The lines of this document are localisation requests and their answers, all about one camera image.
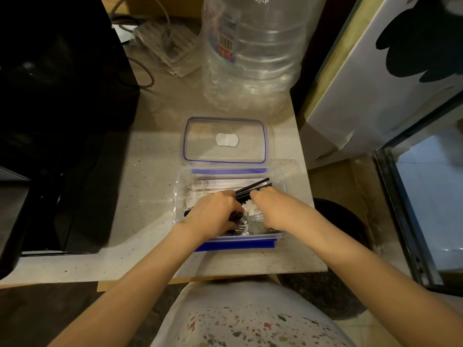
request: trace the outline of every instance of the forearm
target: forearm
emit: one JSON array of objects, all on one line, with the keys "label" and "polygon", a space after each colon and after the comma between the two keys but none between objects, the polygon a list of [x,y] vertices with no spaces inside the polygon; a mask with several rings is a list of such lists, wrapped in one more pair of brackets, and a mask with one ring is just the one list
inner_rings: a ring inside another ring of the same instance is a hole
[{"label": "forearm", "polygon": [[182,224],[73,321],[50,346],[125,346],[167,283],[200,245]]},{"label": "forearm", "polygon": [[456,346],[463,319],[389,263],[308,209],[291,229],[406,346]]}]

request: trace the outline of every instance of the paint-splattered shirt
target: paint-splattered shirt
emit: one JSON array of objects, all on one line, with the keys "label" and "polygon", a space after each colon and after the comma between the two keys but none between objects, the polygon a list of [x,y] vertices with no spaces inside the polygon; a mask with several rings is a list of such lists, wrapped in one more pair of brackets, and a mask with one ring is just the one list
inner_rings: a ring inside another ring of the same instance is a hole
[{"label": "paint-splattered shirt", "polygon": [[189,284],[151,347],[331,346],[355,344],[325,314],[271,282]]}]

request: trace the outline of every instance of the speckled stone countertop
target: speckled stone countertop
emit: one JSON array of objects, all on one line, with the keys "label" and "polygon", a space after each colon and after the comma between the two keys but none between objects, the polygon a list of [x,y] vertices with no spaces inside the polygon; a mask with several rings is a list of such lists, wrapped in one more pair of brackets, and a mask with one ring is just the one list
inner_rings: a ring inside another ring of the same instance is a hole
[{"label": "speckled stone countertop", "polygon": [[[149,82],[134,65],[137,80]],[[20,258],[0,285],[117,280],[157,245],[172,227],[174,183],[182,166],[179,153],[186,121],[191,116],[228,116],[207,103],[201,70],[179,79],[155,72],[156,84],[142,90],[126,153],[113,229],[97,254]],[[265,118],[269,126],[271,163],[281,168],[286,191],[313,205],[292,104]],[[326,271],[326,265],[288,235],[275,249],[194,253],[175,278]]]}]

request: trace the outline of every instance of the black microwave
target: black microwave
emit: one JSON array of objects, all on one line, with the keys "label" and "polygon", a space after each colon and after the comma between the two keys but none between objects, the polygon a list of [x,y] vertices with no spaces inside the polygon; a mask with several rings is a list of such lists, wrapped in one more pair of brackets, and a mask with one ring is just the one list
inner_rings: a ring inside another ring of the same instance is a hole
[{"label": "black microwave", "polygon": [[101,0],[6,3],[0,279],[21,255],[105,245],[140,93]]}]

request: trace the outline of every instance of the plastic water bottle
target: plastic water bottle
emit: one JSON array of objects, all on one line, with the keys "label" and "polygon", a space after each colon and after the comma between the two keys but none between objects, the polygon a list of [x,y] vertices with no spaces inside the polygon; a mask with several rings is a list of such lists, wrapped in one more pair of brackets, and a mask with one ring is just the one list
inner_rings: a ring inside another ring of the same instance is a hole
[{"label": "plastic water bottle", "polygon": [[229,110],[279,110],[325,0],[204,0],[204,93]]}]

